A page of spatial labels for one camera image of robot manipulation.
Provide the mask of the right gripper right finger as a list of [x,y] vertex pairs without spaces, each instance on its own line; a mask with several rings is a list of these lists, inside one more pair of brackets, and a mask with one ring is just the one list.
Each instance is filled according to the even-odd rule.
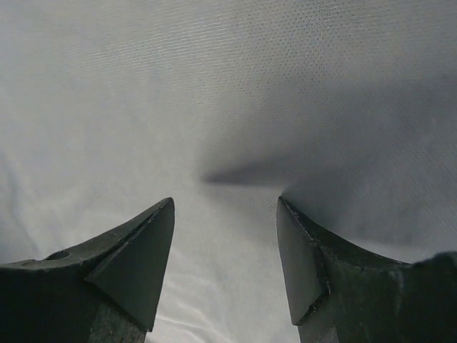
[[324,229],[278,198],[278,248],[302,342],[454,342],[456,253],[389,259]]

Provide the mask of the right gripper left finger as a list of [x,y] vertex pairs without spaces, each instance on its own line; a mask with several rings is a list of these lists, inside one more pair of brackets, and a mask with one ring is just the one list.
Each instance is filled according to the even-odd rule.
[[174,201],[42,260],[1,265],[3,342],[144,342],[154,327]]

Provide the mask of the dark grey t-shirt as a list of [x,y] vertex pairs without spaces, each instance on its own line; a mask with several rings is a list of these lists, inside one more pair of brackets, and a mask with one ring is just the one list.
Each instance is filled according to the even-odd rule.
[[287,196],[414,262],[456,248],[454,1],[3,1],[1,261],[166,197],[149,342],[296,342]]

